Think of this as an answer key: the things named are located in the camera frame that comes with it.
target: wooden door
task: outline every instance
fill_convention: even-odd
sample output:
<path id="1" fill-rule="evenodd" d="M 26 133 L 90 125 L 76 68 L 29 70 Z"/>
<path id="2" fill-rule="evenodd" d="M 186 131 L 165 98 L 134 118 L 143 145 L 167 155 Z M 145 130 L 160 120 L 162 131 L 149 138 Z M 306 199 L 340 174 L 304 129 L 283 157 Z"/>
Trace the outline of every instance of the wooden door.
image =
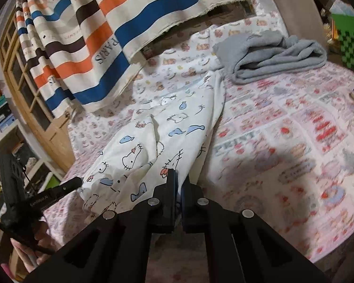
<path id="1" fill-rule="evenodd" d="M 8 21 L 0 43 L 6 83 L 14 102 L 45 151 L 64 171 L 75 161 L 68 137 L 69 114 L 54 118 L 27 67 L 17 34 L 16 21 Z"/>

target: patterned bed sheet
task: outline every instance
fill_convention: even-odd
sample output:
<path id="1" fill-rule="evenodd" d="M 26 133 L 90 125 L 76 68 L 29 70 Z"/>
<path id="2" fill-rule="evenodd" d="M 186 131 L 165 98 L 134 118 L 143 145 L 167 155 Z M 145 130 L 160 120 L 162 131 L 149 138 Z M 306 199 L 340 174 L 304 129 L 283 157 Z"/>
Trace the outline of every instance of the patterned bed sheet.
<path id="1" fill-rule="evenodd" d="M 218 69 L 212 46 L 245 31 L 279 29 L 278 14 L 211 25 L 148 65 L 112 105 L 75 112 L 68 126 L 76 162 L 65 179 L 83 176 L 113 135 L 150 101 Z M 245 86 L 225 79 L 226 100 L 198 184 L 224 208 L 251 208 L 312 262 L 354 232 L 354 73 L 328 62 Z M 45 212 L 65 244 L 88 216 L 74 192 Z M 147 282 L 208 282 L 201 235 L 158 238 Z"/>

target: black cable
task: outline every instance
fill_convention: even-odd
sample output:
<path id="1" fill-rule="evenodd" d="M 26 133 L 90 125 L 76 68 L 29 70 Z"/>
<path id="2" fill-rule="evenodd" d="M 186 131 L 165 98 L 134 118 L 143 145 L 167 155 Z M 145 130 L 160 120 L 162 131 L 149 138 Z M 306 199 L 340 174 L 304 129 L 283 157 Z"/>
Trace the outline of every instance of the black cable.
<path id="1" fill-rule="evenodd" d="M 55 251 L 52 250 L 52 249 L 43 248 L 43 247 L 40 247 L 38 245 L 31 244 L 27 240 L 23 239 L 21 236 L 19 236 L 16 233 L 14 233 L 14 232 L 10 231 L 9 229 L 7 229 L 1 222 L 0 222 L 0 230 L 2 230 L 4 233 L 8 234 L 8 236 L 10 238 L 15 239 L 16 241 L 18 241 L 19 243 L 29 247 L 33 251 L 39 251 L 41 253 L 48 254 L 48 255 L 52 255 L 52 254 L 55 253 Z"/>

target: human hand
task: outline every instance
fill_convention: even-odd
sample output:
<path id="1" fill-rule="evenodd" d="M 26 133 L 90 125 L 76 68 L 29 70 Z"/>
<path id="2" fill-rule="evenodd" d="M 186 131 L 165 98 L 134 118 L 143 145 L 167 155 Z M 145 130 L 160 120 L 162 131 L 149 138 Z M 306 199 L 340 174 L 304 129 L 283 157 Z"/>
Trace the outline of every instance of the human hand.
<path id="1" fill-rule="evenodd" d="M 33 228 L 34 231 L 34 238 L 38 241 L 38 246 L 43 248 L 48 248 L 52 250 L 57 250 L 57 244 L 54 239 L 51 238 L 49 234 L 47 234 L 49 226 L 44 221 L 39 221 L 35 227 Z M 37 265 L 42 264 L 45 262 L 50 255 L 44 254 L 39 251 L 33 251 L 31 248 L 19 243 L 15 239 L 11 238 L 10 242 L 12 243 L 14 249 L 16 250 L 18 256 L 22 260 L 25 265 L 26 270 L 30 273 L 35 269 L 32 261 L 30 260 L 29 256 L 34 256 L 37 259 Z"/>

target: wooden door frame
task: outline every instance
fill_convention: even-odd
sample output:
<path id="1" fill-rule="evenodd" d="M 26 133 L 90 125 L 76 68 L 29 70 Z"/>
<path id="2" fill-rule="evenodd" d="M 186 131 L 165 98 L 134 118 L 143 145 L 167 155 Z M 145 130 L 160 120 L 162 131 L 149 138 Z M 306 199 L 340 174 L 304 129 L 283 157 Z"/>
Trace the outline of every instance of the wooden door frame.
<path id="1" fill-rule="evenodd" d="M 17 33 L 17 28 L 15 30 L 15 32 L 13 33 L 13 36 L 10 39 L 9 42 L 9 46 L 8 46 L 8 50 L 6 52 L 3 52 L 2 50 L 2 45 L 3 42 L 6 39 L 6 36 L 8 34 L 8 28 L 10 26 L 11 21 L 13 21 L 15 23 L 15 26 L 17 26 L 16 23 L 16 18 L 15 18 L 15 10 L 13 10 L 13 13 L 10 16 L 10 19 L 8 20 L 4 32 L 1 36 L 0 39 L 0 63 L 1 63 L 1 69 L 3 71 L 4 77 L 5 77 L 5 82 L 10 90 L 11 96 L 13 98 L 13 101 L 15 104 L 19 104 L 16 105 L 17 109 L 20 111 L 21 116 L 23 117 L 23 119 L 25 120 L 25 122 L 27 123 L 27 126 L 31 129 L 32 133 L 34 134 L 34 136 L 36 137 L 37 141 L 40 143 L 40 145 L 42 146 L 42 148 L 46 151 L 46 153 L 51 157 L 51 159 L 57 163 L 59 165 L 59 167 L 67 172 L 69 170 L 69 166 L 66 165 L 63 160 L 61 160 L 52 150 L 52 148 L 49 146 L 49 144 L 45 141 L 44 136 L 38 131 L 36 125 L 34 124 L 34 121 L 31 119 L 32 117 L 30 116 L 29 113 L 27 113 L 27 111 L 24 109 L 23 106 L 23 99 L 20 99 L 21 97 L 18 96 L 16 89 L 14 88 L 11 79 L 10 79 L 10 73 L 8 73 L 8 66 L 10 64 L 10 61 L 12 59 L 14 59 L 14 57 L 17 58 L 17 51 L 13 51 L 14 47 L 16 45 L 17 40 L 19 39 L 18 33 Z M 43 106 L 43 103 L 41 103 L 40 101 L 36 100 L 38 102 L 38 104 L 40 106 Z"/>

